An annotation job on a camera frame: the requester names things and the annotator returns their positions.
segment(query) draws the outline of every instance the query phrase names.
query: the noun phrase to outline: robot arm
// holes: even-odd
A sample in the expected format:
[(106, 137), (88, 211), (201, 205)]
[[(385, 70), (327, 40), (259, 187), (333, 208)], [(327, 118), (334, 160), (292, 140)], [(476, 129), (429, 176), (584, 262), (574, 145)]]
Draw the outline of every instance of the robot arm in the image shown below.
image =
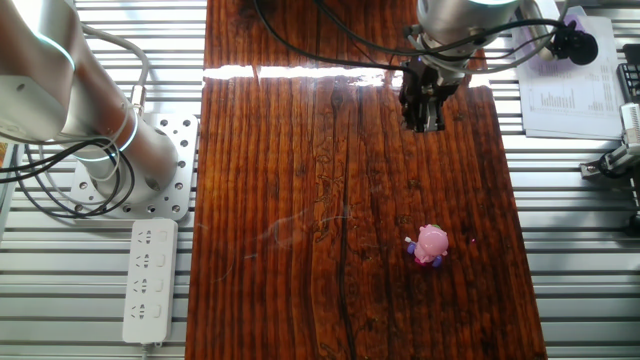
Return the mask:
[[(541, 18), (534, 0), (418, 0), (417, 14), (420, 24), (407, 29), (405, 35), (418, 50), (434, 49), (482, 34), (508, 23), (514, 14), (526, 20)], [(531, 26), (529, 31), (532, 38), (538, 38), (537, 45), (548, 42), (545, 25)], [(455, 93), (465, 76), (452, 69), (466, 68), (468, 58), (497, 36), (496, 33), (481, 37), (439, 52), (440, 59), (415, 56), (403, 64), (418, 74), (416, 79), (405, 73), (400, 92), (407, 128), (416, 132), (444, 129), (440, 114), (442, 104)], [(545, 60), (568, 57), (579, 65), (592, 62), (597, 54), (595, 39), (572, 26), (560, 29), (554, 40), (539, 53)]]
[[(0, 132), (7, 140), (111, 139), (138, 179), (132, 203), (171, 183), (177, 168), (174, 144), (142, 121), (94, 57), (71, 0), (0, 0), (0, 49)], [(115, 183), (108, 176), (113, 174), (109, 157), (94, 147), (78, 160), (96, 189), (108, 196)]]

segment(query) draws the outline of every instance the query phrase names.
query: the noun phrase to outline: pink pig figurine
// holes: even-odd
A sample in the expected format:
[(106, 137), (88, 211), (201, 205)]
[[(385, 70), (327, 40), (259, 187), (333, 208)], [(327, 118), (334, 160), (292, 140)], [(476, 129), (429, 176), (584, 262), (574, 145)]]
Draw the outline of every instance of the pink pig figurine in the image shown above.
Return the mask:
[(404, 239), (409, 243), (407, 251), (415, 255), (416, 263), (421, 266), (433, 262), (433, 267), (442, 264), (442, 257), (447, 255), (449, 248), (449, 238), (447, 233), (442, 231), (438, 225), (427, 225), (420, 227), (418, 242), (414, 243), (409, 238)]

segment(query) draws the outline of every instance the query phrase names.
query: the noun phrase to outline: paper sheet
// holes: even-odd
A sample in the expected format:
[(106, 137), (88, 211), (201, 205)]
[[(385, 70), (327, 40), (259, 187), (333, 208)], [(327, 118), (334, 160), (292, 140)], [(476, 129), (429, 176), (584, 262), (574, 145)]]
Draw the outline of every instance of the paper sheet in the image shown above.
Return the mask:
[[(520, 65), (523, 126), (529, 136), (619, 139), (622, 94), (615, 76), (618, 60), (611, 20), (574, 14), (567, 15), (567, 22), (576, 20), (578, 29), (596, 37), (598, 57), (587, 66), (538, 57)], [(514, 31), (515, 43), (528, 36)], [(523, 49), (519, 56), (530, 50)]]

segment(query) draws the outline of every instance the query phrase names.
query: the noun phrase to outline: wooden table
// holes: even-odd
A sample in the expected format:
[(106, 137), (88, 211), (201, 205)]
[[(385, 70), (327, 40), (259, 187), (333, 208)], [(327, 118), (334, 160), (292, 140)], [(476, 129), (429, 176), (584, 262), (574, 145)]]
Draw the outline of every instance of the wooden table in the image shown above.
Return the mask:
[[(415, 0), (328, 4), (387, 47), (416, 22)], [(366, 60), (311, 0), (264, 6), (295, 45)], [(286, 51), (251, 0), (209, 1), (205, 67), (187, 359), (546, 358), (487, 87), (445, 131), (403, 130), (398, 76)], [(403, 241), (430, 223), (437, 269)]]

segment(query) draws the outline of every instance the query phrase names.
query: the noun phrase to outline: metal slat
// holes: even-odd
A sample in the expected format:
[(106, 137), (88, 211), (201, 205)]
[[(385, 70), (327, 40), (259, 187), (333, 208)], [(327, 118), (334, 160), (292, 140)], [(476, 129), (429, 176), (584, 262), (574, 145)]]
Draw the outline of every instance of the metal slat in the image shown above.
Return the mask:
[[(203, 76), (212, 74), (202, 70), (205, 0), (76, 3), (83, 21), (148, 52), (152, 71), (147, 111), (200, 114)], [(639, 42), (640, 9), (599, 7), (587, 12), (613, 19), (618, 48)], [(112, 44), (88, 41), (129, 94), (140, 62)], [(501, 55), (510, 47), (510, 37), (501, 36), (487, 53)], [(550, 358), (638, 360), (640, 339), (634, 334), (640, 330), (640, 239), (621, 231), (636, 210), (633, 194), (630, 187), (614, 191), (583, 181), (577, 171), (580, 162), (597, 159), (619, 144), (526, 138), (515, 72), (474, 80), (494, 91)], [(75, 166), (75, 161), (65, 161), (54, 170), (62, 188), (70, 186)], [(33, 180), (26, 186), (37, 199), (46, 198)], [(121, 341), (119, 320), (128, 266), (126, 226), (68, 227), (35, 211), (21, 191), (13, 199), (0, 243), (0, 359), (138, 358), (139, 346)], [(193, 213), (179, 234), (174, 287), (178, 321), (171, 341), (154, 349), (164, 359), (184, 354), (192, 219)], [(489, 240), (477, 239), (478, 246), (482, 241)], [(95, 309), (100, 311), (93, 316)]]

